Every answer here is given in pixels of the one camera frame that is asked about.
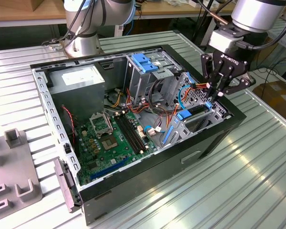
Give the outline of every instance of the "white connector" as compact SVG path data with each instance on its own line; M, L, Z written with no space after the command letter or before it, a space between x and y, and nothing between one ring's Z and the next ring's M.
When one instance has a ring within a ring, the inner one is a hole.
M154 130L155 130L156 132L160 132L160 131L161 131L161 127L157 126Z
M149 130L147 131L147 133L149 134L149 136L153 136L153 135L156 134L156 132L155 132L155 130L154 130L153 128L149 129Z

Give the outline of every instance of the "pci slot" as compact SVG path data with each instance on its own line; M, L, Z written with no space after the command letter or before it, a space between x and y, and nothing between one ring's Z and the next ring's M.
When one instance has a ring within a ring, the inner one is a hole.
M96 173L96 174L92 174L90 175L90 179L93 180L93 179L96 179L98 177L101 177L101 176L104 176L118 168L121 168L122 166L125 165L126 161L128 160L129 158L125 158L123 161L120 161L119 163L113 165L113 166L110 166L109 168L106 168L106 169L103 169L102 171Z
M145 146L125 116L114 118L121 132L132 147L135 154L145 150Z

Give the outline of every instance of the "ram slot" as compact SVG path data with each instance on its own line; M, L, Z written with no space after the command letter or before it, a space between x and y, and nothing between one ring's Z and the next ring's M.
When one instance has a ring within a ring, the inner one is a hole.
M132 147L135 154L139 154L140 151L144 151L145 147L133 127L130 125L128 119L125 116L116 117L115 121L125 136L126 140Z

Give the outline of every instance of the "slotted metal table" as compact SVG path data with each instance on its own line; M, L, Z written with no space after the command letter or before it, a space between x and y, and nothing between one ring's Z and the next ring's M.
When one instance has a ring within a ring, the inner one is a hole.
M102 39L105 52L169 44L201 71L196 46L173 31ZM0 135L26 132L43 199L0 220L9 228L286 228L286 121L250 91L229 99L247 118L209 156L85 226L68 213L58 157L29 65L65 59L45 47L0 51Z
M277 19L273 28L267 32L268 36L271 39L276 38L281 33L281 31L284 29L285 26L286 26L285 20L283 20L281 18ZM286 48L286 34L282 39L279 40L278 43Z

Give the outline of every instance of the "red wire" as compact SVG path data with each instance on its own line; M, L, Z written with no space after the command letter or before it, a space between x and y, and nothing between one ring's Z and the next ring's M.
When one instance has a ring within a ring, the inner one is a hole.
M69 117L70 117L70 119L71 119L72 135L73 135L73 146L74 146L74 140L75 140L75 134L74 134L74 133L75 133L75 131L74 131L73 118L72 118L72 115L71 115L70 111L69 111L66 107L62 106L62 108L68 113L68 115L69 115Z

